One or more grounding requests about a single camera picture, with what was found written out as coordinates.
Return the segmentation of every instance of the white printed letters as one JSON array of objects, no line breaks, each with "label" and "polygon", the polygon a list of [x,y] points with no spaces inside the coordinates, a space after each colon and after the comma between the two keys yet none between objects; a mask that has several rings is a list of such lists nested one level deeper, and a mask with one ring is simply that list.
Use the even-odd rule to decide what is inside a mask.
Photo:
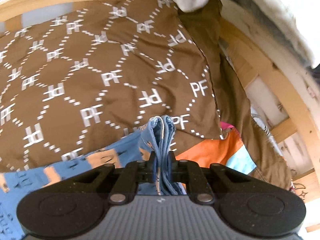
[{"label": "white printed letters", "polygon": [[168,44],[169,47],[176,46],[176,45],[178,45],[178,43],[184,43],[187,40],[180,30],[178,30],[178,35],[173,37],[170,34],[170,37],[171,37],[171,40],[168,40],[169,41],[169,44]]},{"label": "white printed letters", "polygon": [[18,37],[19,35],[20,35],[20,37],[23,37],[23,36],[26,34],[26,32],[28,32],[28,28],[31,28],[31,26],[26,27],[26,28],[23,28],[23,29],[20,30],[20,31],[17,31],[16,34],[14,35],[14,37],[16,38],[16,37]]},{"label": "white printed letters", "polygon": [[7,50],[4,51],[0,51],[0,63],[2,63],[3,58],[5,58],[6,56],[4,55],[6,52],[8,52]]},{"label": "white printed letters", "polygon": [[48,98],[42,100],[42,102],[48,101],[52,98],[61,96],[64,94],[64,87],[63,87],[63,83],[58,83],[58,87],[54,88],[53,85],[48,86],[48,91],[43,93],[44,95],[48,94]]},{"label": "white printed letters", "polygon": [[158,61],[158,65],[156,65],[156,67],[162,68],[162,70],[157,71],[157,74],[165,73],[167,71],[171,72],[176,69],[169,58],[167,58],[167,61],[168,63],[165,63],[164,65],[162,65],[162,63]]},{"label": "white printed letters", "polygon": [[207,81],[204,79],[204,80],[199,81],[198,83],[196,83],[196,82],[190,83],[191,89],[192,89],[193,94],[195,95],[196,98],[198,97],[197,92],[200,90],[201,90],[202,95],[205,96],[204,90],[208,88],[207,86],[204,86],[204,87],[202,86],[202,84],[205,82],[207,82]]},{"label": "white printed letters", "polygon": [[79,149],[76,149],[76,150],[74,150],[72,152],[69,152],[69,153],[61,155],[62,161],[66,162],[66,161],[69,161],[69,160],[76,159],[78,157],[78,152],[81,151],[82,149],[83,149],[83,147],[81,147]]},{"label": "white printed letters", "polygon": [[188,120],[183,120],[183,118],[186,117],[186,116],[190,116],[190,114],[183,114],[183,115],[180,115],[180,116],[171,117],[172,121],[173,121],[173,124],[180,123],[181,130],[184,130],[185,129],[184,123],[185,122],[189,122]]},{"label": "white printed letters", "polygon": [[18,71],[17,71],[16,68],[14,68],[14,69],[12,70],[12,74],[9,75],[9,77],[11,77],[11,79],[9,79],[7,82],[10,82],[10,81],[12,81],[12,80],[15,80],[18,76],[20,76],[21,70],[22,70],[22,67],[19,67],[19,68],[18,68]]},{"label": "white printed letters", "polygon": [[67,23],[67,34],[72,34],[72,30],[74,30],[76,33],[79,32],[79,27],[83,26],[82,24],[79,24],[79,22],[82,22],[83,20],[76,20],[72,23]]},{"label": "white printed letters", "polygon": [[52,21],[54,24],[50,26],[63,25],[63,23],[67,22],[67,18],[68,18],[67,16],[62,16],[62,19],[60,17],[57,17],[55,20]]},{"label": "white printed letters", "polygon": [[79,61],[75,61],[75,65],[72,66],[72,67],[74,67],[74,69],[70,70],[70,72],[76,71],[76,70],[79,70],[80,68],[89,66],[89,62],[88,62],[87,58],[83,58],[82,60],[83,61],[81,63]]},{"label": "white printed letters", "polygon": [[0,113],[0,125],[4,125],[4,119],[6,119],[6,121],[8,122],[11,118],[11,113],[13,112],[13,110],[11,110],[11,107],[13,107],[15,105],[12,104],[10,106],[8,106],[7,108],[3,109]]},{"label": "white printed letters", "polygon": [[167,7],[170,8],[170,3],[172,0],[157,0],[158,1],[158,6],[162,8],[162,5],[165,4]]},{"label": "white printed letters", "polygon": [[26,78],[22,81],[22,86],[21,86],[21,90],[25,90],[27,88],[27,85],[29,85],[29,87],[33,86],[35,84],[35,82],[38,80],[38,79],[35,79],[36,76],[39,76],[40,74],[36,74],[36,75],[33,75],[29,78]]},{"label": "white printed letters", "polygon": [[80,110],[85,127],[90,126],[90,121],[89,121],[90,118],[94,118],[95,123],[100,122],[99,114],[103,113],[103,112],[97,112],[97,108],[100,106],[103,106],[103,104]]},{"label": "white printed letters", "polygon": [[59,52],[60,50],[63,50],[64,48],[56,49],[52,52],[47,53],[47,62],[50,62],[53,58],[59,58],[59,55],[63,52]]},{"label": "white printed letters", "polygon": [[43,141],[42,130],[41,130],[41,126],[39,123],[35,124],[35,130],[36,130],[35,132],[32,132],[30,126],[26,128],[27,136],[24,137],[23,139],[24,140],[28,139],[29,143],[27,143],[24,146],[24,148],[29,147],[35,143]]},{"label": "white printed letters", "polygon": [[137,24],[137,32],[142,33],[142,31],[145,31],[147,33],[150,33],[150,29],[153,28],[153,26],[149,25],[150,23],[154,23],[153,20],[145,21],[144,23]]},{"label": "white printed letters", "polygon": [[117,69],[117,70],[113,70],[113,71],[111,71],[109,73],[101,74],[101,78],[102,78],[102,81],[103,81],[104,85],[106,87],[109,87],[110,86],[110,83],[109,83],[110,80],[113,80],[115,83],[119,83],[118,78],[120,78],[122,76],[120,76],[120,75],[118,76],[116,73],[121,72],[121,71],[122,70]]},{"label": "white printed letters", "polygon": [[117,7],[113,7],[113,12],[110,12],[110,14],[113,14],[113,16],[109,17],[109,19],[117,19],[119,17],[125,17],[127,16],[127,9],[125,7],[121,7],[121,9],[118,9]]},{"label": "white printed letters", "polygon": [[121,44],[121,49],[122,49],[123,55],[129,56],[128,52],[130,51],[133,52],[133,49],[136,49],[136,47],[131,44]]},{"label": "white printed letters", "polygon": [[38,44],[38,41],[34,41],[33,44],[32,44],[32,47],[30,47],[31,51],[28,52],[28,54],[30,54],[30,53],[34,52],[35,50],[41,48],[43,43],[44,43],[44,40],[40,40],[39,44]]},{"label": "white printed letters", "polygon": [[107,38],[107,34],[106,32],[104,31],[101,31],[101,36],[99,35],[95,35],[94,36],[94,40],[93,40],[93,44],[91,44],[91,46],[96,46],[96,45],[99,45],[101,43],[105,43],[108,41],[108,38]]},{"label": "white printed letters", "polygon": [[146,104],[141,105],[140,106],[141,108],[146,106],[151,106],[152,104],[159,104],[162,102],[157,90],[155,88],[152,88],[151,90],[153,92],[153,95],[151,96],[148,96],[147,92],[142,91],[143,98],[139,98],[139,100],[145,100]]}]

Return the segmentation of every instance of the folded blue cloth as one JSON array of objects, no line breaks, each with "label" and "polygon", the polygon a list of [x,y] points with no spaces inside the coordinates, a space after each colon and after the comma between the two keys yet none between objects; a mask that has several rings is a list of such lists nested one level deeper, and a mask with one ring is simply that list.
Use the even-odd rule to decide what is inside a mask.
[{"label": "folded blue cloth", "polygon": [[[181,195],[185,190],[180,183],[169,181],[168,152],[175,127],[169,116],[156,116],[135,132],[116,143],[99,150],[115,150],[122,167],[127,163],[142,160],[142,152],[156,153],[156,183],[139,185],[139,195]],[[92,169],[87,157],[92,152],[76,159],[54,163],[52,166],[61,179],[68,179]],[[24,237],[16,216],[16,208],[20,200],[28,193],[46,186],[50,181],[44,173],[46,167],[27,171],[3,173],[2,176],[8,191],[0,187],[0,240],[21,239]]]}]

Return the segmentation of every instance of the gray ridged surface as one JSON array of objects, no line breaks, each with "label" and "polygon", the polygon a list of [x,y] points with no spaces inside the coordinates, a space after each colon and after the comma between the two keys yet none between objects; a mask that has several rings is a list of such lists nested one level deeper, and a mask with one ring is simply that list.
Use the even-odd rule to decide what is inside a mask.
[{"label": "gray ridged surface", "polygon": [[[27,237],[26,240],[38,238]],[[90,232],[70,240],[254,240],[225,225],[209,206],[188,196],[136,196],[113,207]],[[278,238],[299,240],[297,235]]]}]

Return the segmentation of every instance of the metal rivet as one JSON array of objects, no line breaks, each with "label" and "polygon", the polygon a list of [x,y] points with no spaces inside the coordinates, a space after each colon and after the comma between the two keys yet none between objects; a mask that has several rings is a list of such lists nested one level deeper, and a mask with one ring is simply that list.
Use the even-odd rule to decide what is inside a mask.
[{"label": "metal rivet", "polygon": [[113,195],[111,195],[110,200],[113,201],[113,202],[117,202],[117,203],[123,202],[123,201],[125,201],[125,195],[123,195],[123,194],[113,194]]},{"label": "metal rivet", "polygon": [[197,199],[200,201],[200,202],[210,202],[213,200],[213,197],[209,194],[199,194]]}]

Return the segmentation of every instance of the orange fabric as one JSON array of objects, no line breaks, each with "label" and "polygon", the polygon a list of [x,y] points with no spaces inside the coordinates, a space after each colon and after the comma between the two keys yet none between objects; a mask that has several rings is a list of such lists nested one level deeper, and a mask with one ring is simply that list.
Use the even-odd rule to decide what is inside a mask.
[{"label": "orange fabric", "polygon": [[176,160],[197,162],[200,167],[209,168],[211,163],[226,165],[228,159],[243,146],[236,129],[229,132],[224,140],[206,139],[189,150],[176,156]]}]

